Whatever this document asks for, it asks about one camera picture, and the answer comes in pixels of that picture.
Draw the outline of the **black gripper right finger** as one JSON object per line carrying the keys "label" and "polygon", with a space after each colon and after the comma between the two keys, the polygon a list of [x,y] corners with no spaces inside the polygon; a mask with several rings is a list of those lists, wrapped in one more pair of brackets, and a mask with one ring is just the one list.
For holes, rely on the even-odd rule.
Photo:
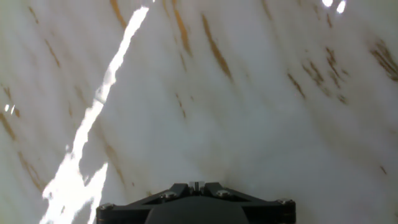
{"label": "black gripper right finger", "polygon": [[295,223],[295,201],[280,198],[273,201],[223,187],[219,182],[197,182],[197,195],[222,202],[231,215],[239,215],[247,223]]}

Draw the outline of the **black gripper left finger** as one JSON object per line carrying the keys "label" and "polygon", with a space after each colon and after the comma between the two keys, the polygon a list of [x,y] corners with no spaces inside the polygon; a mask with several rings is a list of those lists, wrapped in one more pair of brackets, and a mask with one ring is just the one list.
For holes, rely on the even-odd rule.
{"label": "black gripper left finger", "polygon": [[96,224],[144,224],[154,208],[174,200],[193,196],[196,189],[197,182],[179,183],[128,205],[104,203],[96,209]]}

